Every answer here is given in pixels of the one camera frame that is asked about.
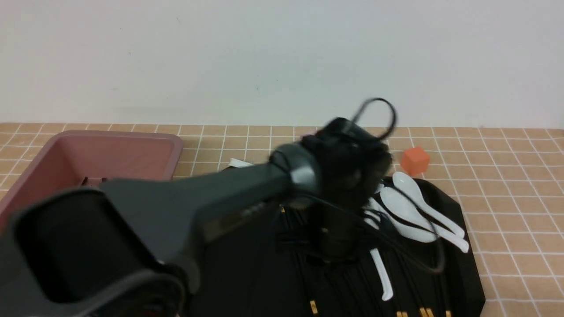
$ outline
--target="cable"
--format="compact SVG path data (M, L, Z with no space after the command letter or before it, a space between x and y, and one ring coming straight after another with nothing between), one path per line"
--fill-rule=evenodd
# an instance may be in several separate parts
M390 122L390 125L388 126L388 129L386 130L386 132L384 132L380 136L376 137L376 139L382 141L382 140L386 139L387 137L389 137L390 134L392 134L392 132L395 130L395 125L396 125L396 122L397 122L397 116L398 115L395 111L395 107L389 101L387 101L384 98L370 98L370 99L365 100L360 105L360 108L358 109L358 111L356 112L354 117L352 117L352 120L347 122L347 124L345 125L345 128L342 131L344 134L346 134L350 130L350 128L353 126L353 124L356 124L358 122L361 115L364 113L364 110L366 109L366 107L373 102L383 102L383 103L387 104L388 107L391 110L391 122Z

